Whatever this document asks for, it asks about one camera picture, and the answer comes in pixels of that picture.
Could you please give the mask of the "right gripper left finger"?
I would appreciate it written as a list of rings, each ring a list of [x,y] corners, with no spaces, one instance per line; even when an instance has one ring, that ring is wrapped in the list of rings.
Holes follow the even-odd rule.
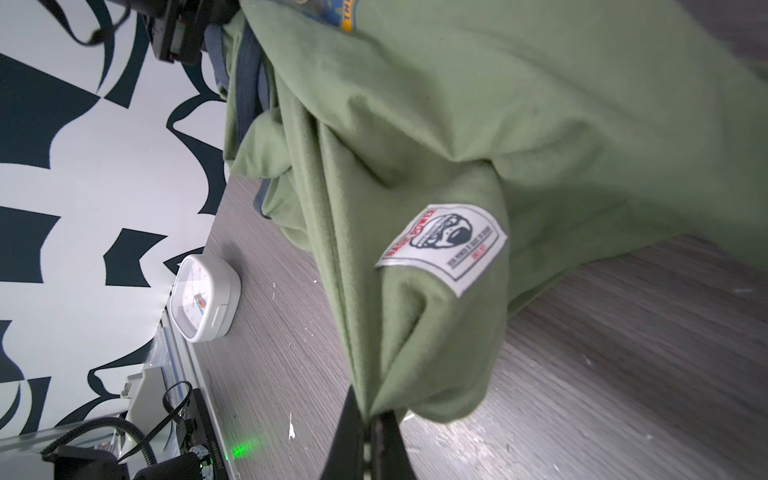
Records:
[[[362,480],[366,461],[366,426],[361,417],[354,388],[350,387],[320,480]]]

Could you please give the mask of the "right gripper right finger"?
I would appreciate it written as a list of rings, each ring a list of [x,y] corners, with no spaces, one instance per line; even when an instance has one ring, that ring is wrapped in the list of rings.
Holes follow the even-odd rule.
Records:
[[[416,480],[394,411],[372,418],[369,470],[374,480]]]

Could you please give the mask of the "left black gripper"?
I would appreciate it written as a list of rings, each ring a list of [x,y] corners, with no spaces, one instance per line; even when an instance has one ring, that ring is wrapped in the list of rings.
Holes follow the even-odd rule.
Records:
[[[224,25],[240,10],[237,0],[130,0],[139,14],[157,60],[193,65],[203,51],[205,31]]]

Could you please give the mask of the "green tank top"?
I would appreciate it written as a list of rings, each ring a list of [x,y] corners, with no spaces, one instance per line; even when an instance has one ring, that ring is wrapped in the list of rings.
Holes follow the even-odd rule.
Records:
[[[767,265],[767,69],[674,1],[244,1],[213,54],[364,418],[470,414],[582,264],[695,234]]]

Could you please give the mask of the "small white square clock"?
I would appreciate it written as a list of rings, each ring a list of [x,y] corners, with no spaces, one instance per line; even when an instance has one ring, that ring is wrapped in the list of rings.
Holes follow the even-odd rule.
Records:
[[[241,296],[241,279],[223,259],[191,254],[180,263],[168,315],[184,339],[202,343],[225,336]]]

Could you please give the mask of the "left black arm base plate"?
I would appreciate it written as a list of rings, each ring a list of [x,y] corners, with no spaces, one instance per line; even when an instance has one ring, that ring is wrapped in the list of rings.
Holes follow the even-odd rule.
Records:
[[[198,457],[203,479],[228,480],[225,454],[199,388],[191,390],[179,416],[176,437],[180,453],[194,453]]]

